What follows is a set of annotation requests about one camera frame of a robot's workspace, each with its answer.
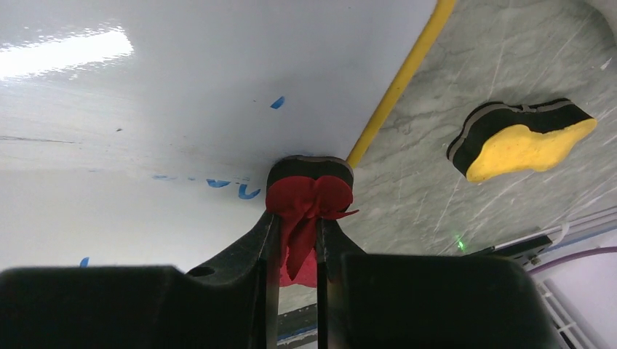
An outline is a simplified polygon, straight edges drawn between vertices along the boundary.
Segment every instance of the black and yellow eraser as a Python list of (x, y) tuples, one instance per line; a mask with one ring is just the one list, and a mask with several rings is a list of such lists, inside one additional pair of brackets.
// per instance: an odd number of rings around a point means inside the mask
[(447, 158), (469, 182), (508, 172), (539, 172), (563, 161), (597, 121), (561, 98), (537, 105), (485, 103), (467, 116)]

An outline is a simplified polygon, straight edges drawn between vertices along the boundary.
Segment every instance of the white board surface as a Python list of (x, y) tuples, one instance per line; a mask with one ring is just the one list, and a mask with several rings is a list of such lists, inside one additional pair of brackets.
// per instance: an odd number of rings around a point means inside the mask
[[(0, 0), (0, 269), (211, 257), (257, 220), (276, 160), (347, 157), (435, 4)], [(193, 229), (199, 210), (155, 205), (176, 223), (133, 246), (138, 203), (166, 195), (209, 213)], [(204, 236), (225, 239), (187, 243)]]

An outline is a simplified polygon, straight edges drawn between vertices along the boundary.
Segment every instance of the red fabric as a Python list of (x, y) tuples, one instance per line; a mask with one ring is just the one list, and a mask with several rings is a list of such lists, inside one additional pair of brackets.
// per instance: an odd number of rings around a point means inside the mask
[(337, 220), (358, 212), (342, 212), (353, 200), (351, 188), (334, 176), (317, 180), (292, 176), (268, 189), (266, 211), (282, 218), (280, 286), (317, 287), (317, 220)]

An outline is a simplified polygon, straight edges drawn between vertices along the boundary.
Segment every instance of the yellow whiteboard edge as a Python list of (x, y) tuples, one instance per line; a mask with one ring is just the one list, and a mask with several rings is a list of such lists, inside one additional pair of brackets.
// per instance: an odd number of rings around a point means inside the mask
[(399, 72), (392, 80), (392, 84), (386, 90), (386, 93), (383, 95), (381, 102), (375, 109), (373, 116), (370, 117), (365, 130), (362, 131), (360, 138), (354, 145), (354, 148), (351, 149), (349, 156), (347, 157), (347, 162), (351, 165), (351, 167), (357, 166), (360, 162), (362, 156), (366, 153), (368, 146), (375, 139), (377, 132), (381, 128), (381, 125), (386, 121), (388, 115), (394, 108), (394, 105), (397, 104), (397, 101), (401, 97), (403, 91), (411, 81), (411, 78), (429, 50), (439, 33), (441, 33), (447, 19), (450, 17), (452, 10), (454, 9), (454, 5), (456, 4), (456, 0), (438, 0), (437, 5), (435, 6), (435, 10), (433, 11), (433, 15), (429, 19), (429, 22), (426, 24), (422, 33), (418, 37), (418, 40), (413, 45), (411, 52), (405, 61), (401, 65)]

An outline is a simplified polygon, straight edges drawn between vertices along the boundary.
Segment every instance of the blue ink mark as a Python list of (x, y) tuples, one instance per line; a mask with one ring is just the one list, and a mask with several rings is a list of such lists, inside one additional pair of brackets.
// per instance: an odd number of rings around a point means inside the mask
[(231, 183), (226, 180), (206, 180), (206, 182), (208, 182), (208, 185), (213, 188), (222, 188), (226, 185), (229, 185), (229, 183)]
[(259, 192), (261, 192), (261, 189), (257, 189), (253, 191), (251, 194), (247, 194), (247, 185), (241, 184), (240, 189), (238, 189), (238, 197), (244, 200), (249, 200), (251, 198), (256, 197), (257, 194), (259, 194)]
[(155, 174), (154, 176), (152, 176), (153, 180), (174, 180), (176, 178), (177, 177), (169, 177), (169, 176), (166, 176), (164, 174), (163, 175), (162, 174), (158, 174), (158, 175)]
[(270, 105), (270, 108), (272, 109), (281, 108), (281, 105), (283, 105), (283, 103), (285, 103), (285, 97), (281, 96), (278, 100), (272, 103), (272, 105)]

